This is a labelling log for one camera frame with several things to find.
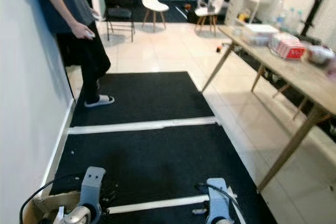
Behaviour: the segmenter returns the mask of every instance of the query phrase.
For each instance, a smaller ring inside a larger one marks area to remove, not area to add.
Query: gray t-shirt
[[[71,29],[49,0],[39,0],[49,30],[55,34],[70,33]],[[63,0],[74,18],[89,25],[94,22],[90,6],[86,0]]]

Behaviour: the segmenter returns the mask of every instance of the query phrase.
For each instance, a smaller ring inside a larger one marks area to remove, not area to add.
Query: person
[[[83,77],[84,105],[91,108],[113,103],[113,97],[98,94],[98,80],[111,66],[92,15],[98,13],[86,0],[39,2],[50,32],[66,38],[72,52],[77,54]]]

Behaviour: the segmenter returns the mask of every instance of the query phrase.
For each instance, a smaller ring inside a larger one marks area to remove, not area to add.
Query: white chair
[[[197,29],[198,25],[201,23],[201,27],[199,29],[199,32],[202,30],[203,25],[206,21],[206,17],[210,18],[210,30],[212,25],[214,25],[214,31],[216,35],[216,22],[217,22],[217,15],[221,11],[222,6],[223,6],[224,0],[214,0],[212,3],[210,3],[213,7],[214,10],[211,10],[211,12],[208,11],[208,7],[200,7],[195,10],[195,14],[199,17],[195,30]]]
[[[163,12],[169,10],[169,7],[165,4],[160,3],[158,0],[142,0],[142,4],[144,5],[144,7],[148,9],[145,15],[145,19],[143,20],[142,27],[146,23],[150,11],[153,11],[153,25],[154,25],[153,31],[155,32],[156,12],[161,13],[162,22],[164,28],[166,28]]]

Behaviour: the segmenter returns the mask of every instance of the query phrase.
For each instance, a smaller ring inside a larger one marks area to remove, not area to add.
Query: black chair
[[[105,9],[105,19],[107,27],[107,39],[110,40],[109,30],[113,30],[112,22],[131,22],[131,29],[115,29],[115,30],[126,30],[132,33],[132,42],[133,34],[135,34],[135,26],[133,21],[133,1],[132,0],[104,0],[106,9]],[[115,25],[117,27],[128,27],[125,25]]]

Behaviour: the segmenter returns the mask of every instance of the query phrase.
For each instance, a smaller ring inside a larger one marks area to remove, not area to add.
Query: black pants
[[[101,43],[96,24],[93,22],[88,27],[96,35],[93,40],[77,39],[72,33],[57,34],[57,39],[66,65],[74,63],[81,66],[85,100],[93,103],[99,99],[97,80],[106,73],[111,63]]]

